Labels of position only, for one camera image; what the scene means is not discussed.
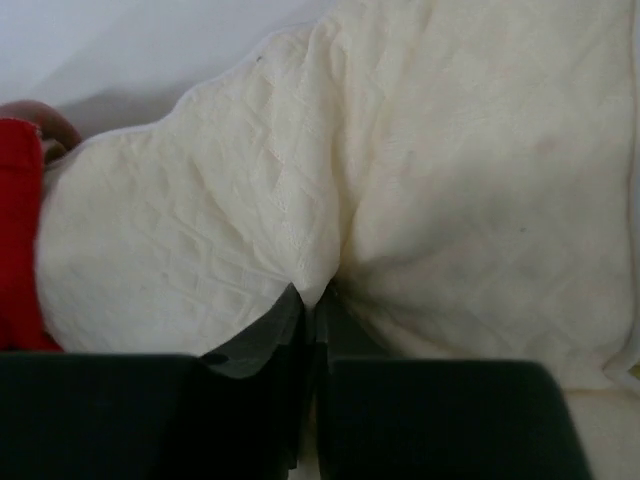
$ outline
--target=cloth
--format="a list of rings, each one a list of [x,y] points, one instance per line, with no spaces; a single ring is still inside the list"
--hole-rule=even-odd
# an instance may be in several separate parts
[[[568,394],[617,392],[634,3],[345,0],[270,37],[53,174],[47,326],[72,351],[201,354],[288,282],[312,306],[335,276],[404,354],[527,358]],[[602,404],[584,405],[579,425]],[[640,470],[588,438],[600,478]]]
[[[44,331],[35,285],[42,173],[35,125],[0,119],[0,350],[60,350]]]

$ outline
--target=red cloth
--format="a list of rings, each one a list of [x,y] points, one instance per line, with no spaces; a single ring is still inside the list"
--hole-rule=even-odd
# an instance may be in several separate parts
[[[0,119],[0,350],[60,350],[45,333],[35,282],[43,169],[36,127]]]

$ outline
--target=white surface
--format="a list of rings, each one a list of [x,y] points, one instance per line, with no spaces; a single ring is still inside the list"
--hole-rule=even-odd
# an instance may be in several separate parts
[[[331,0],[2,0],[0,103],[59,107],[83,135],[148,123],[264,36]]]
[[[341,5],[58,170],[38,245],[54,337],[203,353],[337,271],[407,353],[612,388],[634,320],[633,1]],[[569,395],[599,477],[637,478],[638,398]]]

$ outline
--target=white cloth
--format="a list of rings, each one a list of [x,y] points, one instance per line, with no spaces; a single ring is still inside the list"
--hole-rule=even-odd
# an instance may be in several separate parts
[[[633,4],[346,0],[270,37],[57,172],[47,326],[71,351],[200,354],[288,282],[312,305],[337,274],[405,353],[613,388],[634,323]],[[626,479],[606,448],[601,478]]]

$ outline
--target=red sleeve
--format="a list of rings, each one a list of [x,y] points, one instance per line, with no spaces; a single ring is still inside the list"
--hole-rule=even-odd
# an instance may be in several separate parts
[[[60,350],[45,333],[35,282],[43,168],[36,127],[0,119],[0,350]]]

